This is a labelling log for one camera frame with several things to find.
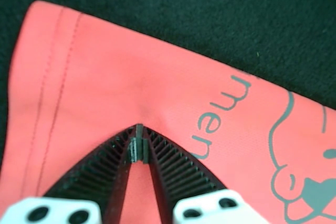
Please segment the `stitching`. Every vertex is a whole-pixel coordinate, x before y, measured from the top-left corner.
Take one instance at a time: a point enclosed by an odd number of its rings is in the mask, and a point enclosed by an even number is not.
[[[43,174],[44,174],[46,159],[47,159],[47,155],[48,155],[49,148],[50,148],[50,142],[51,142],[50,140],[51,140],[51,137],[53,136],[55,123],[56,123],[56,119],[57,119],[57,115],[58,115],[58,111],[59,111],[59,106],[60,106],[60,102],[61,102],[63,91],[64,91],[65,80],[67,78],[70,58],[71,58],[71,54],[72,54],[72,51],[73,51],[73,45],[74,45],[74,42],[75,42],[75,39],[76,39],[77,30],[78,30],[78,26],[79,26],[79,21],[80,21],[81,17],[82,17],[82,13],[79,13],[79,15],[77,17],[77,20],[76,20],[75,28],[73,29],[74,31],[73,31],[71,44],[70,44],[68,54],[67,54],[64,74],[62,76],[62,83],[61,83],[61,87],[60,87],[58,98],[57,98],[56,109],[55,109],[54,117],[52,119],[53,121],[51,123],[51,128],[50,128],[49,135],[48,135],[48,142],[47,142],[47,147],[46,147],[46,150],[45,150],[45,153],[44,153],[41,172],[40,172],[38,182],[37,182],[36,195],[38,195],[38,192],[39,192],[39,189],[40,189],[40,186],[41,186],[41,180],[42,180],[42,177],[43,177]]]
[[[26,182],[27,175],[28,175],[27,174],[28,164],[29,164],[29,161],[30,161],[31,156],[32,156],[31,154],[33,152],[34,141],[36,139],[37,125],[39,123],[39,119],[40,119],[40,115],[41,115],[41,109],[42,109],[46,79],[47,79],[47,77],[49,75],[49,72],[50,72],[51,60],[52,60],[52,57],[54,55],[56,33],[57,33],[57,30],[58,30],[58,27],[59,27],[59,24],[60,24],[60,21],[61,21],[63,11],[64,11],[64,7],[60,10],[60,12],[58,14],[58,17],[57,17],[57,20],[56,20],[55,28],[54,28],[54,31],[52,33],[52,41],[51,41],[51,44],[50,44],[50,51],[49,51],[49,55],[48,55],[48,59],[47,59],[47,65],[45,67],[44,74],[43,74],[43,77],[42,77],[42,83],[41,83],[41,88],[40,88],[40,92],[39,92],[38,104],[37,104],[37,114],[36,114],[36,118],[35,118],[35,122],[34,122],[34,128],[33,128],[33,136],[31,137],[32,140],[31,140],[30,146],[29,146],[28,159],[27,159],[27,162],[26,162],[26,167],[25,167],[24,177],[23,177],[23,183],[22,183],[21,191],[20,191],[20,196],[21,197],[23,197],[23,193],[24,193],[25,182]]]

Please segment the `cartoon print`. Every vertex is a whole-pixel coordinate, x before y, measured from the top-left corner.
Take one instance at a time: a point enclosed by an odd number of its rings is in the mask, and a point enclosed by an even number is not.
[[[293,94],[288,94],[287,108],[269,132],[269,151],[276,168],[271,190],[284,203],[284,218],[289,224],[305,223],[317,216],[336,220],[336,140],[325,137],[325,108],[321,109],[323,123],[319,124],[321,120],[314,118],[316,111],[306,112],[294,103]],[[305,127],[296,126],[306,122],[309,125]],[[307,142],[294,139],[298,130],[307,136]]]

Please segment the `screw hole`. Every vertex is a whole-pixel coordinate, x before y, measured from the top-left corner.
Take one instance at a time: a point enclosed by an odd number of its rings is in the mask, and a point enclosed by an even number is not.
[[[89,213],[85,210],[80,210],[74,212],[70,218],[69,223],[70,224],[82,224],[88,220]]]
[[[222,208],[228,208],[228,207],[236,207],[237,203],[233,199],[222,198],[219,200],[219,205]]]
[[[36,221],[42,220],[48,214],[48,211],[49,211],[49,208],[46,206],[35,208],[28,215],[28,221],[36,222]]]
[[[195,218],[201,216],[202,213],[195,209],[188,209],[183,212],[183,216],[185,218]]]

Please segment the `garment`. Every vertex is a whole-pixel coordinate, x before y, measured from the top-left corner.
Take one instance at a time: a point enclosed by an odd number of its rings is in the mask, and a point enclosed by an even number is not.
[[[8,95],[1,213],[43,195],[97,145],[142,123],[194,154],[271,223],[336,219],[336,111],[194,52],[34,2]],[[159,223],[140,163],[122,223],[139,219]]]

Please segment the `dark green background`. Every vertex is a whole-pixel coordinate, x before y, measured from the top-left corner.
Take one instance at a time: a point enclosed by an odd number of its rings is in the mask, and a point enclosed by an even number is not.
[[[10,58],[32,1],[0,0],[0,153]],[[336,0],[46,1],[201,53],[336,109]]]

